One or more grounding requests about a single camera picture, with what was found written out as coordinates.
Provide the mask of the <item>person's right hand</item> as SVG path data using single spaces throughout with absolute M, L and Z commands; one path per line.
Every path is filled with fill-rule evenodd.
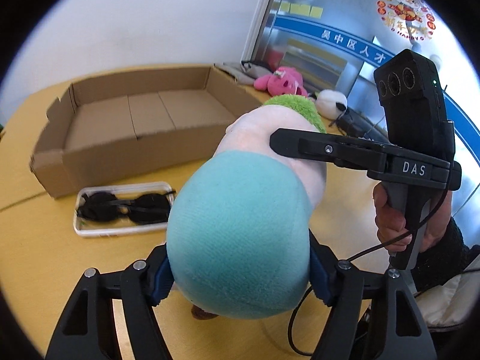
M 406 219 L 400 211 L 387 203 L 387 192 L 381 184 L 373 189 L 373 202 L 376 211 L 375 224 L 377 238 L 381 243 L 389 242 L 407 232 Z M 452 214 L 452 191 L 448 191 L 442 205 L 428 221 L 419 252 L 425 252 L 441 241 L 446 233 Z

